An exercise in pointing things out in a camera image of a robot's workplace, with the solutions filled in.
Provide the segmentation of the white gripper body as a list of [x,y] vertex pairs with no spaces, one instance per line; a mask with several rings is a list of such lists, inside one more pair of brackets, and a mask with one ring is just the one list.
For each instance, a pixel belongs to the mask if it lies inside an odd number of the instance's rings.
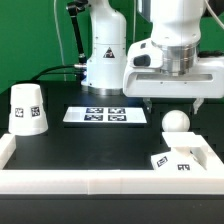
[[224,56],[200,58],[187,73],[178,76],[128,67],[123,92],[128,97],[143,98],[222,98]]

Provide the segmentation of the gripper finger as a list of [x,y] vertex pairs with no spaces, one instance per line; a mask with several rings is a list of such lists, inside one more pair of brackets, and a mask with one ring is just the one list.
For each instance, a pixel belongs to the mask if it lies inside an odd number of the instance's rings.
[[152,101],[150,98],[143,98],[143,102],[148,112],[152,111]]
[[200,106],[203,104],[204,99],[203,98],[197,98],[194,103],[193,103],[193,112],[194,114],[198,113],[198,110],[200,108]]

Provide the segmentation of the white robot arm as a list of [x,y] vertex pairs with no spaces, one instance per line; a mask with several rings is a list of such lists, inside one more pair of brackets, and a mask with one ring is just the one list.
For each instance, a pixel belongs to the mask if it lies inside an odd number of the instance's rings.
[[198,55],[200,20],[208,0],[137,0],[153,24],[151,36],[126,45],[126,20],[108,0],[89,0],[93,48],[85,90],[141,98],[224,97],[224,56]]

